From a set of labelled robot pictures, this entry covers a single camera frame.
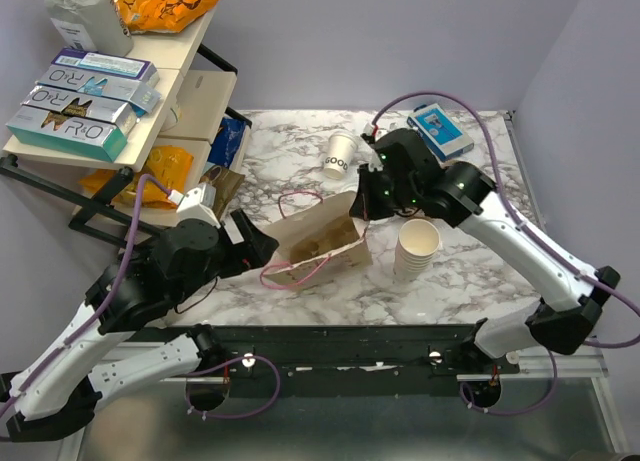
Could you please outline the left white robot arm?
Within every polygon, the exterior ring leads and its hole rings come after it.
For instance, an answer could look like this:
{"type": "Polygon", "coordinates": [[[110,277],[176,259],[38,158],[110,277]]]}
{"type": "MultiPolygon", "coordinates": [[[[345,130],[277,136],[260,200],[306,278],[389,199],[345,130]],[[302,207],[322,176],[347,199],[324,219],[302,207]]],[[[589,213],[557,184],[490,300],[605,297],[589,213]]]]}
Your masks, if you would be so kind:
{"type": "Polygon", "coordinates": [[[22,372],[1,376],[1,409],[13,443],[61,440],[86,427],[109,402],[176,375],[214,374],[228,352],[198,324],[145,354],[107,363],[105,356],[202,286],[264,267],[279,243],[242,210],[231,214],[242,237],[216,221],[180,221],[109,265],[87,290],[52,345],[22,372]]]}

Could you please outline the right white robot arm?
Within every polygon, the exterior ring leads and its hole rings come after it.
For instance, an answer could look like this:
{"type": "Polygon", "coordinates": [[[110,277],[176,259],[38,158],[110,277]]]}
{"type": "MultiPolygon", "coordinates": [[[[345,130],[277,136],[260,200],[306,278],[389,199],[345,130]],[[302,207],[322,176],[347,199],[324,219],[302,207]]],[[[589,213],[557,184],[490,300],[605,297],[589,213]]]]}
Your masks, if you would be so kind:
{"type": "Polygon", "coordinates": [[[354,218],[373,221],[416,208],[482,242],[539,293],[538,302],[481,320],[459,348],[462,365],[480,373],[506,353],[540,345],[570,355],[591,335],[620,275],[560,248],[535,225],[504,207],[495,182],[476,166],[441,166],[408,128],[384,135],[359,165],[354,218]]]}

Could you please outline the white paper coffee cup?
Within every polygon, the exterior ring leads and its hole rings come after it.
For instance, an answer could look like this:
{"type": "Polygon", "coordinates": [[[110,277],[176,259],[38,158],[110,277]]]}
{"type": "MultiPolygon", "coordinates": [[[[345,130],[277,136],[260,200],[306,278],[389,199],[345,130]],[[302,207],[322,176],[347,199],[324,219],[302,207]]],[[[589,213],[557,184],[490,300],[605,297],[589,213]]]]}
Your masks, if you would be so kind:
{"type": "Polygon", "coordinates": [[[334,132],[328,139],[323,174],[330,179],[343,179],[358,149],[358,138],[350,131],[334,132]]]}

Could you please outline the brown pink paper bag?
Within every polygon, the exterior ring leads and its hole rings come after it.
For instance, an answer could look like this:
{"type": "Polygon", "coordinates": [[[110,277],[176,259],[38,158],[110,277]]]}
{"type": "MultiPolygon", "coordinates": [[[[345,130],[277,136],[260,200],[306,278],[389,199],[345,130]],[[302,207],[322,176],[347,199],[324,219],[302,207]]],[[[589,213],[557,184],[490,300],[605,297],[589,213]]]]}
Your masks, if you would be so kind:
{"type": "Polygon", "coordinates": [[[367,221],[353,218],[349,210],[356,193],[347,190],[262,228],[279,246],[260,272],[261,284],[270,290],[304,290],[372,265],[366,234],[367,221]]]}

